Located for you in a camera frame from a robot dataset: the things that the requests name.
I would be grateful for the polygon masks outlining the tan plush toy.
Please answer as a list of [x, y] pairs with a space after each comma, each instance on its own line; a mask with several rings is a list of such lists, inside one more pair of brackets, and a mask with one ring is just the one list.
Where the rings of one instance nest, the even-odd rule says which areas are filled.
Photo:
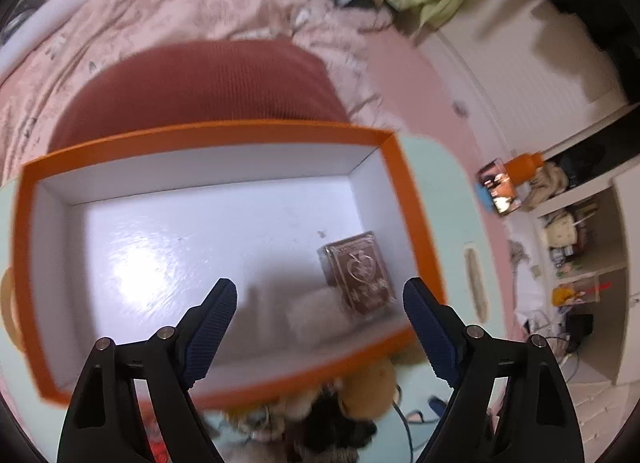
[[373, 421], [395, 405], [397, 377], [390, 359], [380, 359], [344, 376], [337, 392], [338, 405], [345, 417]]

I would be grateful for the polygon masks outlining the brown card box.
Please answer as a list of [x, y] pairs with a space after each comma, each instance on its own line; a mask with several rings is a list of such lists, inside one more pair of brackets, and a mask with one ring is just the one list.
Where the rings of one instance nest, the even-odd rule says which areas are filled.
[[321, 246], [319, 257], [326, 281], [340, 293], [352, 318], [373, 320], [395, 304], [393, 283], [372, 231]]

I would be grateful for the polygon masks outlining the black lace fabric bundle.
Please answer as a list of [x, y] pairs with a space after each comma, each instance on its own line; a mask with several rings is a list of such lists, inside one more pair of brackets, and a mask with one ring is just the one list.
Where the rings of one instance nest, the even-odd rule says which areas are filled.
[[286, 431], [286, 461], [357, 462], [359, 450], [377, 432], [372, 421], [345, 417], [337, 394], [323, 393], [312, 404], [309, 414]]

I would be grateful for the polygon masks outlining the smartphone on blue stand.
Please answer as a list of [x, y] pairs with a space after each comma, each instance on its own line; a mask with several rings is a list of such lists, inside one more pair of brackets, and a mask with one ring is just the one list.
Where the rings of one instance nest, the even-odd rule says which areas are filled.
[[511, 177], [499, 159], [476, 173], [475, 192], [484, 208], [500, 217], [517, 211], [522, 205]]

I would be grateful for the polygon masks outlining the white shelf unit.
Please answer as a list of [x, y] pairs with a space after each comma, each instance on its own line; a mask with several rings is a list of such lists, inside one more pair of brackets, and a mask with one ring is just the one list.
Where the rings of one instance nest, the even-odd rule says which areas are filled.
[[631, 106], [548, 154], [565, 186], [530, 213], [548, 290], [561, 301], [577, 382], [639, 379], [639, 108]]

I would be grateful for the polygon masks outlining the pink floral blanket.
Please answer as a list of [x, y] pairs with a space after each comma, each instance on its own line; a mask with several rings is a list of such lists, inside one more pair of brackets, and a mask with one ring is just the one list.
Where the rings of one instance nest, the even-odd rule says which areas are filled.
[[369, 32], [386, 9], [339, 8], [331, 0], [82, 0], [23, 59], [1, 67], [1, 179], [43, 156], [63, 110], [93, 76], [147, 48], [199, 40], [289, 38], [328, 70], [349, 122], [405, 128], [383, 107], [369, 71]]

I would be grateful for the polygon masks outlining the white rolled paper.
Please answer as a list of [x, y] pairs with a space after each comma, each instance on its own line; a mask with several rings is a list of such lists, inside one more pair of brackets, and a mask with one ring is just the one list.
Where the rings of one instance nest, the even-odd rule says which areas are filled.
[[1, 82], [44, 40], [62, 27], [88, 0], [49, 0], [1, 46]]

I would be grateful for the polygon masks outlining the red corduroy cushion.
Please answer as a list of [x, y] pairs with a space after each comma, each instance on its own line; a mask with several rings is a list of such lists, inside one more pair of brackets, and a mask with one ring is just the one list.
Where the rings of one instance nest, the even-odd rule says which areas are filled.
[[289, 41], [193, 41], [144, 50], [98, 73], [63, 111], [49, 149], [234, 120], [349, 117], [322, 60]]

